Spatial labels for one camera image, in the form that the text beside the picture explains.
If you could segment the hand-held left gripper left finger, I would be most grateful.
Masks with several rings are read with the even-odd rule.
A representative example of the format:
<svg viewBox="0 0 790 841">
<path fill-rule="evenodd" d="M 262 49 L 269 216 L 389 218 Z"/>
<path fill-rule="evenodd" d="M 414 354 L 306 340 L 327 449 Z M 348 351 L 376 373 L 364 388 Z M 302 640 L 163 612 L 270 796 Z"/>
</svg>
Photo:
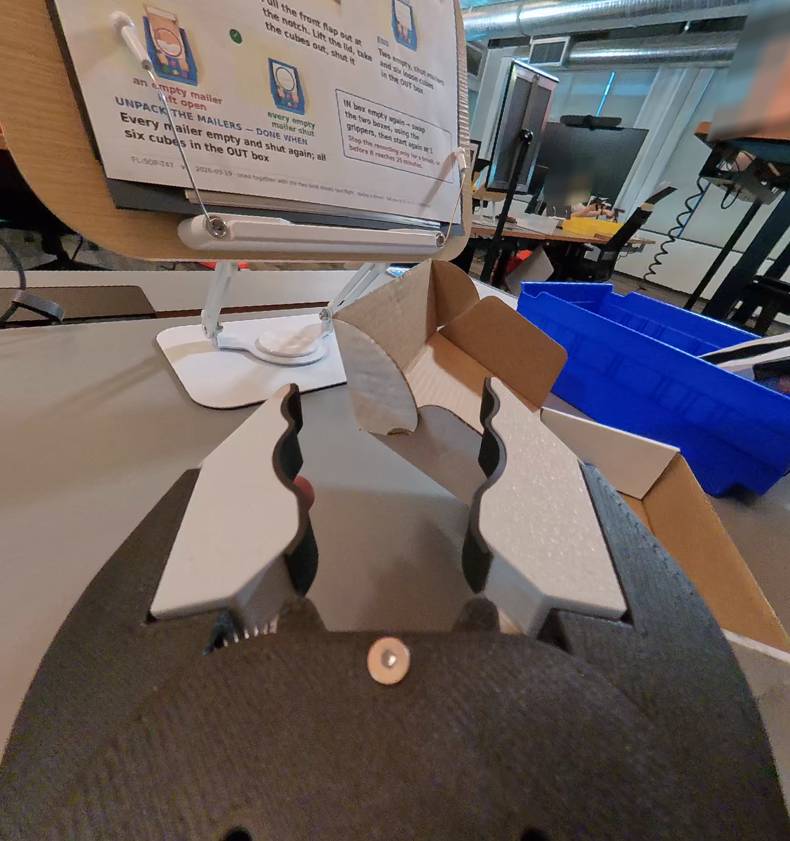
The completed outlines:
<svg viewBox="0 0 790 841">
<path fill-rule="evenodd" d="M 317 574 L 296 384 L 280 387 L 210 453 L 180 521 L 149 612 L 156 620 L 226 611 L 271 625 Z"/>
</svg>

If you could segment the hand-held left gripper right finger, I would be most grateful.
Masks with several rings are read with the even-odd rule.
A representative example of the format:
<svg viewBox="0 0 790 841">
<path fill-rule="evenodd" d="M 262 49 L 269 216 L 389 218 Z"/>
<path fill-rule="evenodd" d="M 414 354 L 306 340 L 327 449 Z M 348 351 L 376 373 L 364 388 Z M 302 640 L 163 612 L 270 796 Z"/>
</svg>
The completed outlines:
<svg viewBox="0 0 790 841">
<path fill-rule="evenodd" d="M 582 463 L 514 392 L 486 378 L 462 569 L 517 631 L 538 636 L 553 611 L 620 620 L 627 612 Z"/>
</svg>

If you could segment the white cardboard mailer box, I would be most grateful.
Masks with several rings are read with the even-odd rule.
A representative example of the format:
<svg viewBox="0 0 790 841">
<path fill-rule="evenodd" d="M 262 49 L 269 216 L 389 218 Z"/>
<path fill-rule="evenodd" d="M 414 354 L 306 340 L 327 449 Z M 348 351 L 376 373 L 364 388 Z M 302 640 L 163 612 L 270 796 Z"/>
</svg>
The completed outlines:
<svg viewBox="0 0 790 841">
<path fill-rule="evenodd" d="M 597 468 L 678 562 L 755 695 L 790 681 L 790 638 L 676 447 L 547 408 L 568 354 L 463 270 L 425 261 L 333 318 L 361 430 L 471 505 L 486 378 L 509 387 L 582 463 Z"/>
</svg>

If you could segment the blue plastic bin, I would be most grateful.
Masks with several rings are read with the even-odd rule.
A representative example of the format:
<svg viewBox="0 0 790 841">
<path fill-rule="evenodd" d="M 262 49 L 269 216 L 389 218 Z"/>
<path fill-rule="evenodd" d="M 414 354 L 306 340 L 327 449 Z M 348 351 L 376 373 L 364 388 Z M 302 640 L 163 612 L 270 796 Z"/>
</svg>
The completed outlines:
<svg viewBox="0 0 790 841">
<path fill-rule="evenodd" d="M 761 495 L 790 473 L 790 396 L 705 360 L 752 333 L 611 283 L 522 282 L 517 312 L 568 353 L 558 397 L 676 447 L 708 494 Z"/>
</svg>

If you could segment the raised white standing desk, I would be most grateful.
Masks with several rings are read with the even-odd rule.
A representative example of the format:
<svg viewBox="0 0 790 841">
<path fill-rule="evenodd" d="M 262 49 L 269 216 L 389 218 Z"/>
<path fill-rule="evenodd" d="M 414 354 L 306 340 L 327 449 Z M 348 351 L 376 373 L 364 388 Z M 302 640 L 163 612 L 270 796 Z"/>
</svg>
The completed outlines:
<svg viewBox="0 0 790 841">
<path fill-rule="evenodd" d="M 752 2 L 714 118 L 696 136 L 711 153 L 700 177 L 739 188 L 773 211 L 705 306 L 725 320 L 790 228 L 790 2 Z"/>
</svg>

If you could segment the white and wooden document stand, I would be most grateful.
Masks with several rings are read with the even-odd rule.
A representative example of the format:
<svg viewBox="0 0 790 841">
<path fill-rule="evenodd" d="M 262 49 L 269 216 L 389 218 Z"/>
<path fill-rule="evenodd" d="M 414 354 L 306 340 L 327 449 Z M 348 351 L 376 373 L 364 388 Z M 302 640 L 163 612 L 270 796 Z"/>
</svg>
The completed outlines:
<svg viewBox="0 0 790 841">
<path fill-rule="evenodd" d="M 392 263 L 457 257 L 471 229 L 466 37 L 455 159 L 462 220 L 374 218 L 317 205 L 109 180 L 103 171 L 54 2 L 0 1 L 0 124 L 32 192 L 66 226 L 125 257 L 215 261 L 200 325 L 157 344 L 190 398 L 213 409 L 255 405 L 291 382 L 343 384 L 332 321 Z"/>
</svg>

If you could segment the black monitor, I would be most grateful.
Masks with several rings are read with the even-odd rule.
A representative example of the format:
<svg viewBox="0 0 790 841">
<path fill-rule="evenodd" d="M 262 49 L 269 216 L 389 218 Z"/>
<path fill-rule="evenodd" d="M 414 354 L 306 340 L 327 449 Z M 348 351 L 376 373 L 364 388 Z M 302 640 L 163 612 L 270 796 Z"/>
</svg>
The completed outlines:
<svg viewBox="0 0 790 841">
<path fill-rule="evenodd" d="M 563 214 L 590 198 L 614 204 L 647 135 L 644 129 L 590 130 L 549 122 L 537 155 L 537 165 L 547 169 L 547 210 Z"/>
</svg>

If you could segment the background work table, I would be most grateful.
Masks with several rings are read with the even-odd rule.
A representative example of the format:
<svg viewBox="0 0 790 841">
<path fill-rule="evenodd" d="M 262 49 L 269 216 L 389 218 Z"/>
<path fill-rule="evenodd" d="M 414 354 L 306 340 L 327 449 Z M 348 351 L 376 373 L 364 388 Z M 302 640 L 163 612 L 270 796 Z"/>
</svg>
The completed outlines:
<svg viewBox="0 0 790 841">
<path fill-rule="evenodd" d="M 455 260 L 457 265 L 466 272 L 470 272 L 473 258 L 477 253 L 482 252 L 486 255 L 491 239 L 494 236 L 496 224 L 481 219 L 473 223 L 471 236 L 466 249 Z M 494 270 L 494 286 L 500 287 L 506 284 L 506 276 L 508 275 L 510 261 L 513 255 L 519 251 L 535 252 L 539 248 L 544 250 L 553 268 L 549 280 L 558 282 L 572 281 L 571 274 L 576 266 L 577 260 L 579 258 L 596 259 L 600 252 L 598 246 L 605 241 L 605 239 L 600 238 L 595 240 L 575 237 L 564 233 L 560 226 L 556 226 L 554 230 L 542 232 L 540 230 L 534 230 L 531 227 L 506 224 L 501 251 Z M 646 246 L 651 246 L 654 243 L 652 239 L 640 237 L 635 234 L 618 260 L 623 256 L 639 253 Z"/>
</svg>

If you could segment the black tripod pole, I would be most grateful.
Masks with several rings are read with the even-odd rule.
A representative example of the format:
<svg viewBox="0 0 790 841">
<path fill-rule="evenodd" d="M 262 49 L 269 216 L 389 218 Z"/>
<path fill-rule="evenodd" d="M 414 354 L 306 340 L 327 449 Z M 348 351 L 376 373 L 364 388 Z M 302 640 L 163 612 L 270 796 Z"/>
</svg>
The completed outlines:
<svg viewBox="0 0 790 841">
<path fill-rule="evenodd" d="M 491 239 L 490 246 L 488 247 L 487 253 L 484 258 L 483 270 L 480 277 L 480 281 L 488 285 L 494 285 L 494 270 L 497 263 L 497 258 L 500 254 L 502 247 L 504 227 L 508 220 L 509 210 L 515 197 L 517 184 L 525 164 L 525 159 L 527 157 L 529 147 L 531 146 L 531 143 L 533 141 L 533 137 L 533 133 L 525 129 L 522 129 L 518 133 L 517 149 L 515 153 L 515 160 L 512 173 L 509 178 L 508 189 L 505 195 L 505 200 L 503 203 L 501 213 L 497 220 L 494 236 Z"/>
</svg>

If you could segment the upright display panel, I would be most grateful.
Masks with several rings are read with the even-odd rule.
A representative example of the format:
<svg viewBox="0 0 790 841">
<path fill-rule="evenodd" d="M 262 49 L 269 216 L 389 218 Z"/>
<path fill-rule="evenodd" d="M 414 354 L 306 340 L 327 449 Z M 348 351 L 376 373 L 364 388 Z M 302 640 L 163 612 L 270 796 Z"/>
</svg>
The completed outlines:
<svg viewBox="0 0 790 841">
<path fill-rule="evenodd" d="M 559 79 L 519 58 L 506 57 L 489 105 L 483 141 L 489 165 L 484 187 L 527 194 Z"/>
</svg>

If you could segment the printed instruction sheet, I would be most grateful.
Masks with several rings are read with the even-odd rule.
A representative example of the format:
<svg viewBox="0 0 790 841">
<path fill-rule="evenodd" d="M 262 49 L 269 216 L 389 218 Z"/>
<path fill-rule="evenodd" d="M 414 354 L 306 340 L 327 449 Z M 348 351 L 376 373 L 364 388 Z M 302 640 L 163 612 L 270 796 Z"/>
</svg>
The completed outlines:
<svg viewBox="0 0 790 841">
<path fill-rule="evenodd" d="M 54 2 L 103 171 L 462 220 L 456 2 Z"/>
</svg>

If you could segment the silver ceiling duct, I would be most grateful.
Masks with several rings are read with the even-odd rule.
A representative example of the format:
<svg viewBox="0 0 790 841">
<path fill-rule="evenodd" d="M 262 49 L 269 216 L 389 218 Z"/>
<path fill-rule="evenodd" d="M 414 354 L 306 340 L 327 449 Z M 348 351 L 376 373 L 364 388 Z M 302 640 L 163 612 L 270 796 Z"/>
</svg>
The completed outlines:
<svg viewBox="0 0 790 841">
<path fill-rule="evenodd" d="M 751 2 L 526 1 L 464 7 L 466 39 L 490 49 L 571 35 L 565 67 L 727 67 Z"/>
</svg>

